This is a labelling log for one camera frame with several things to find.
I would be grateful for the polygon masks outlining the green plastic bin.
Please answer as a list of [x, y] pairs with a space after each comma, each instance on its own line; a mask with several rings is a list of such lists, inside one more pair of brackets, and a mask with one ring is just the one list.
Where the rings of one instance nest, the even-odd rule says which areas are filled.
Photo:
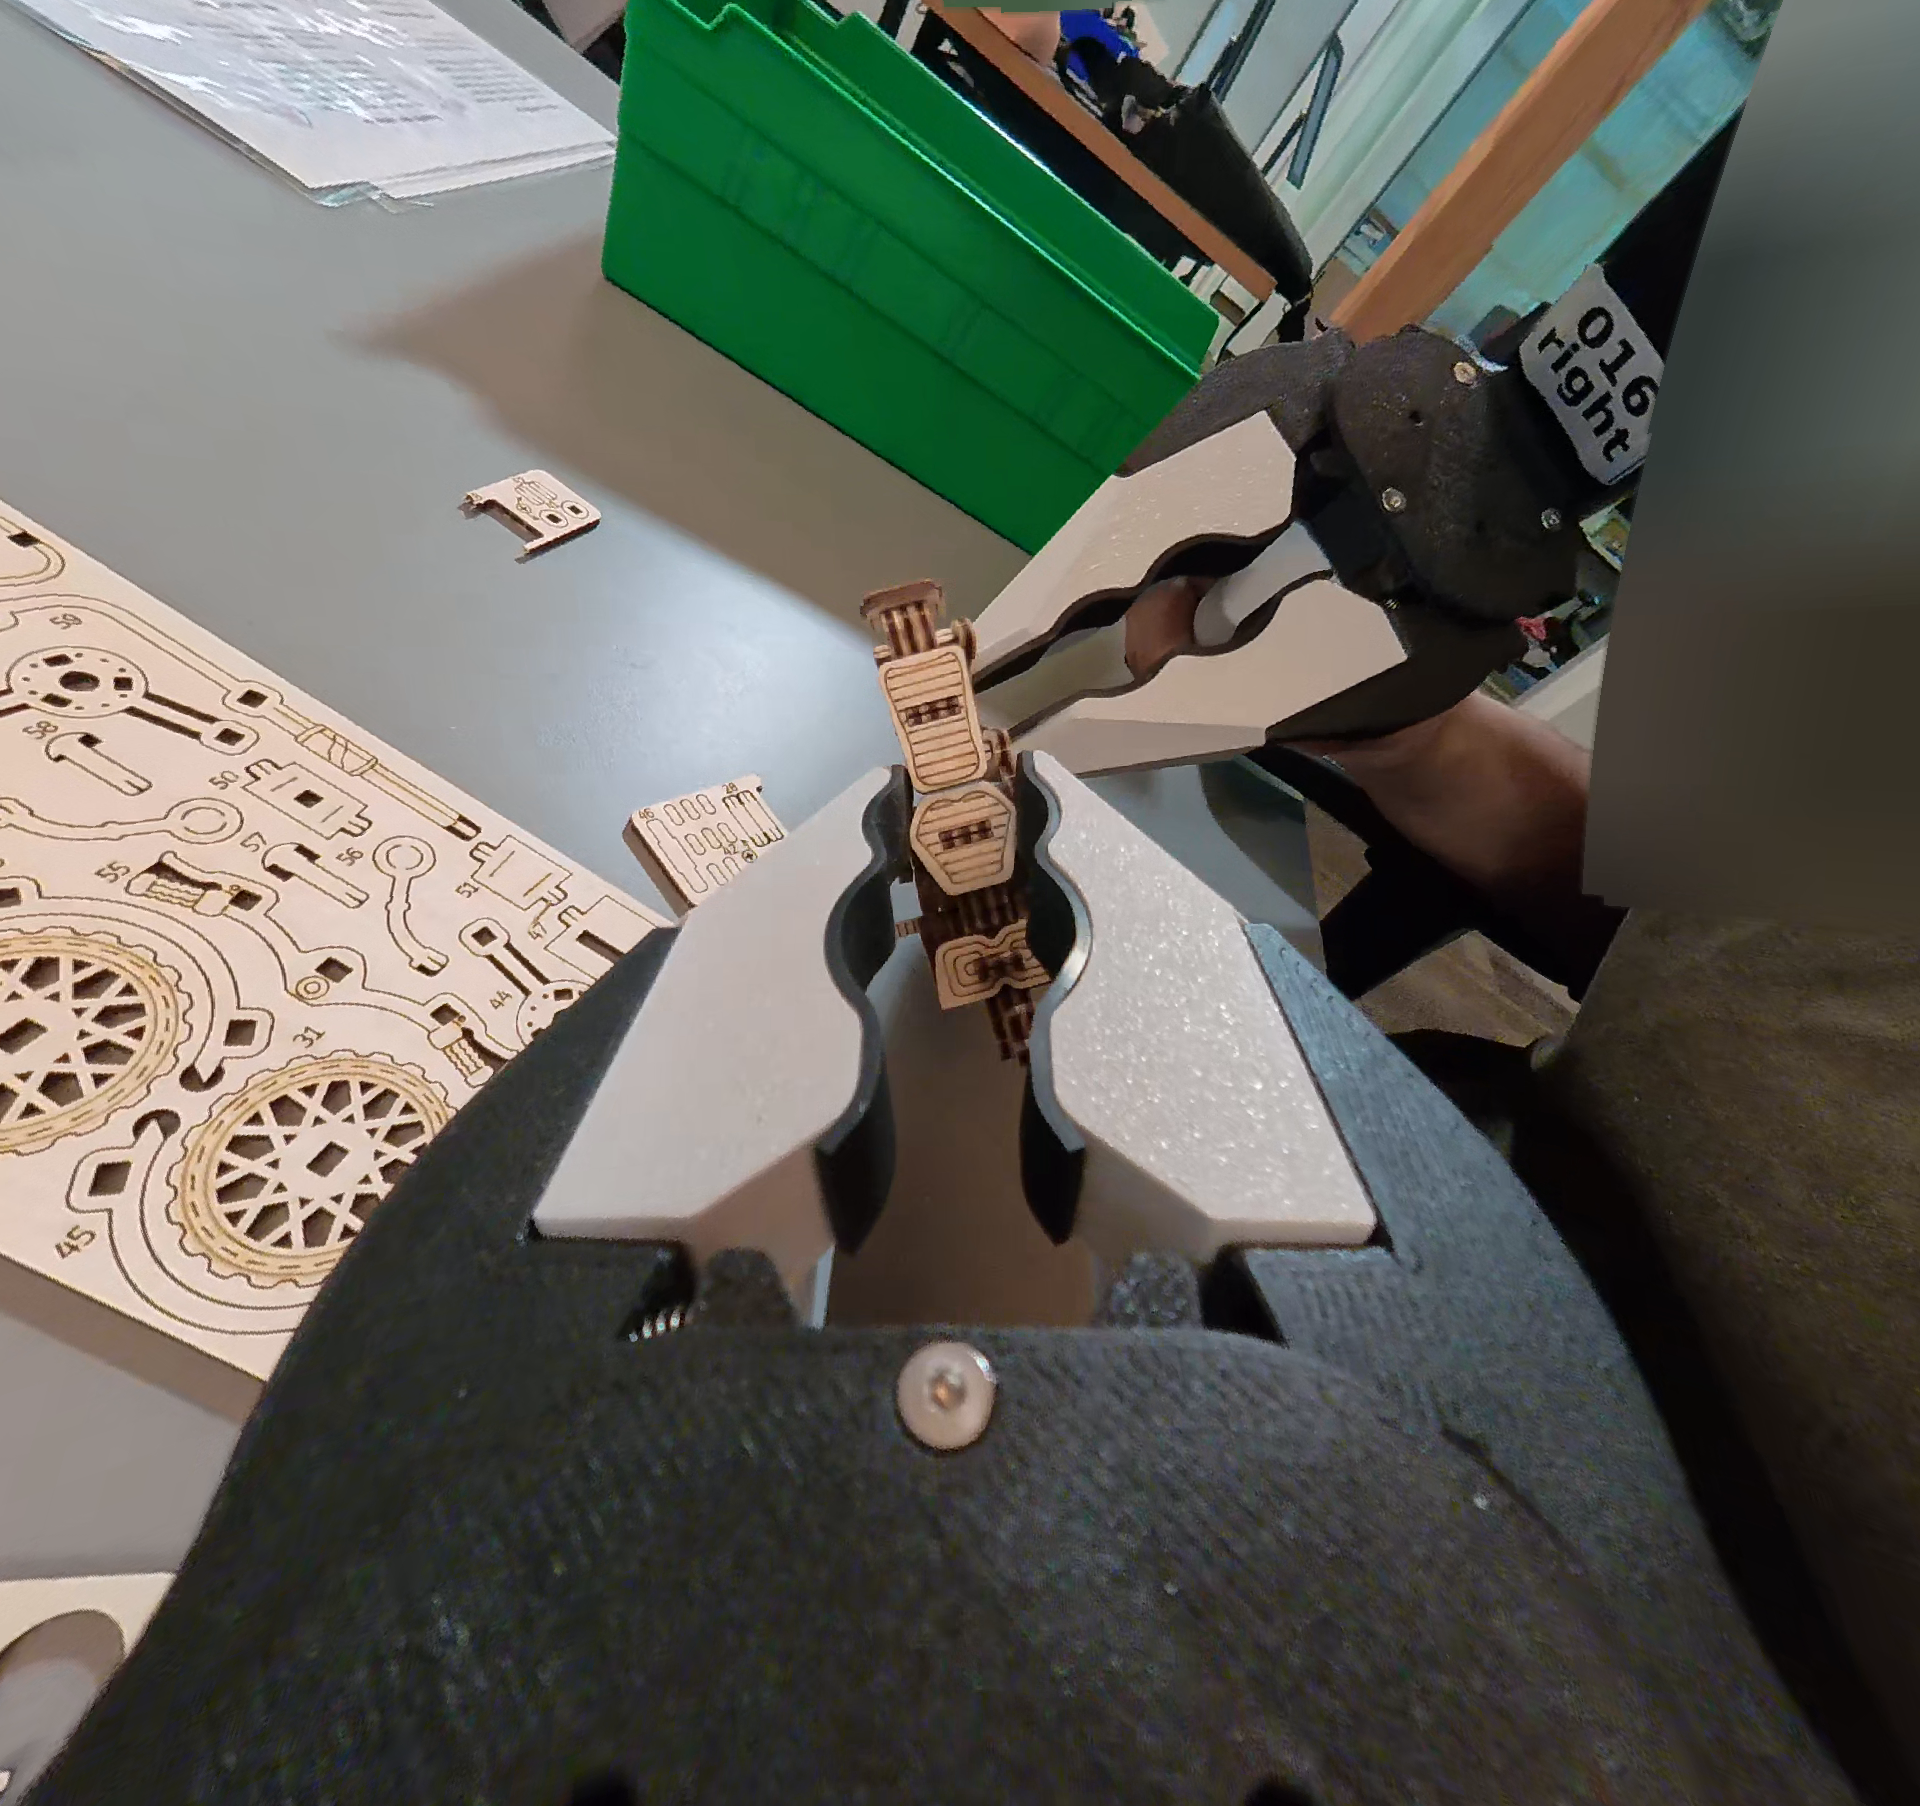
[[602, 275], [1026, 552], [1217, 323], [860, 14], [627, 0]]

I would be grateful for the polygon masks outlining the person's right hand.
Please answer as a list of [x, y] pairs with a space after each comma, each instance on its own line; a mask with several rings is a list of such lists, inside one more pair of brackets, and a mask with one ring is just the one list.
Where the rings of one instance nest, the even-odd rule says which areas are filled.
[[1123, 662], [1133, 682], [1145, 682], [1166, 662], [1201, 650], [1196, 617], [1213, 580], [1170, 577], [1142, 591], [1123, 617]]

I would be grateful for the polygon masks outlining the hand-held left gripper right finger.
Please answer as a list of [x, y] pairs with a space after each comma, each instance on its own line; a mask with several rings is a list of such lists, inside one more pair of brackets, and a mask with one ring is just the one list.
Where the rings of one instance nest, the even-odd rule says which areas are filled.
[[1107, 1264], [1365, 1245], [1374, 1205], [1247, 921], [1043, 751], [1021, 761], [1018, 814], [1052, 976], [1021, 1185], [1049, 1238]]

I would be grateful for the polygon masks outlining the wooden vehicle model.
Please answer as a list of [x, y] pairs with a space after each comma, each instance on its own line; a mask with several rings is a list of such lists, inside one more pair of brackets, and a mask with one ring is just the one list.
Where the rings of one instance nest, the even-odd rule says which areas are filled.
[[868, 593], [858, 613], [876, 636], [879, 691], [909, 777], [904, 866], [936, 1000], [948, 1011], [981, 1006], [1000, 1055], [1026, 1063], [1051, 976], [1027, 941], [1014, 756], [977, 708], [974, 626], [948, 613], [928, 578]]

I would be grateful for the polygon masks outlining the laminated paper sheet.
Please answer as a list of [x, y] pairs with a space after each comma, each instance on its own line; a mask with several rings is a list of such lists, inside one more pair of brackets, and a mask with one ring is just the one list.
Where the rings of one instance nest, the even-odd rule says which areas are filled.
[[311, 196], [419, 202], [611, 165], [594, 122], [430, 0], [3, 0]]

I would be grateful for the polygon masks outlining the slotted wooden sheet fragment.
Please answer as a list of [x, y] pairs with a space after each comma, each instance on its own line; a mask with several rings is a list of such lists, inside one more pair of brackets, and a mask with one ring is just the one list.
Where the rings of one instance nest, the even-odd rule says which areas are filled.
[[783, 839], [762, 778], [719, 785], [639, 807], [624, 839], [677, 916], [688, 913]]

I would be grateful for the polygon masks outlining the wooden puzzle sheet with wheels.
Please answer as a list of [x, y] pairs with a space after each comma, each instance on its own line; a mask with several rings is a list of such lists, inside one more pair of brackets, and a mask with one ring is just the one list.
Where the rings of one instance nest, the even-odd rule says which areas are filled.
[[665, 917], [3, 508], [3, 1259], [263, 1382]]

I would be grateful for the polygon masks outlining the notched wooden sheet fragment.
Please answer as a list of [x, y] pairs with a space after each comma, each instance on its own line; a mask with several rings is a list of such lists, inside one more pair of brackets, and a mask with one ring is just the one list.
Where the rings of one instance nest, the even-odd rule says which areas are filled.
[[509, 474], [468, 492], [462, 512], [468, 519], [491, 519], [508, 526], [520, 542], [522, 564], [585, 536], [602, 519], [594, 503], [543, 470]]

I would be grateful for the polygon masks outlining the grey desk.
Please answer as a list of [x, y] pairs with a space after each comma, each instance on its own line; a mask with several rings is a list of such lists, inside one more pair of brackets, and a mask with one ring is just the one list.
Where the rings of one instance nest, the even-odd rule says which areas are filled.
[[[509, 260], [560, 240], [598, 308], [606, 185], [419, 211], [304, 205], [5, 18], [3, 497], [592, 864], [611, 742], [566, 790], [547, 721], [685, 714], [620, 684], [650, 553], [553, 582], [464, 549], [453, 485], [504, 423], [386, 353], [466, 309], [528, 391], [558, 314]], [[522, 328], [508, 333], [516, 320]], [[1000, 1405], [937, 1454], [895, 1403], [904, 1328], [639, 1335], [648, 1245], [527, 1233], [660, 952], [402, 1181], [204, 1541], [29, 1802], [1332, 1802], [1283, 1693], [1283, 1473], [1307, 1395], [1267, 1342], [987, 1330]]]

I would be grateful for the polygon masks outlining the person's brown clothing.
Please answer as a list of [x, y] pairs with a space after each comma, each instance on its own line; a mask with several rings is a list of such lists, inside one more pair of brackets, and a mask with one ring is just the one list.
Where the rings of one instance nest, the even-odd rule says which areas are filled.
[[1917, 952], [1635, 910], [1517, 1164], [1668, 1299], [1916, 1797]]

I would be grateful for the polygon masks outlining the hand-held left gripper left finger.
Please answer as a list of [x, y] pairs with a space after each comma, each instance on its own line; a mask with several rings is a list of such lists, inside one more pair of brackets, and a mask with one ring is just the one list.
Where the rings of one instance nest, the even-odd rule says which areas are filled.
[[550, 1240], [762, 1253], [807, 1326], [830, 1257], [882, 1213], [895, 1166], [882, 1023], [904, 771], [874, 770], [700, 903], [566, 1142]]

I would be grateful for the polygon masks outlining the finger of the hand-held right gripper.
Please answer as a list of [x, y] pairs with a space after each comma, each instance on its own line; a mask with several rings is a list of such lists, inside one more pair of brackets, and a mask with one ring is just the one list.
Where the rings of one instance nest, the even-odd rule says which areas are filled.
[[1128, 691], [1078, 696], [1023, 721], [1011, 742], [1082, 778], [1228, 758], [1402, 662], [1388, 611], [1318, 577], [1282, 593], [1249, 638], [1175, 656]]
[[1294, 452], [1265, 415], [1108, 478], [974, 617], [974, 684], [1018, 676], [1163, 578], [1241, 570], [1291, 522], [1291, 487]]

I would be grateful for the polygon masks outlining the person's right forearm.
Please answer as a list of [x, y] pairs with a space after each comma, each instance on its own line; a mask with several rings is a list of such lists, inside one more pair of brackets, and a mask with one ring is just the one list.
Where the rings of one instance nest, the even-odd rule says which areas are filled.
[[1376, 738], [1307, 741], [1417, 848], [1538, 928], [1584, 907], [1591, 751], [1515, 706], [1475, 692]]

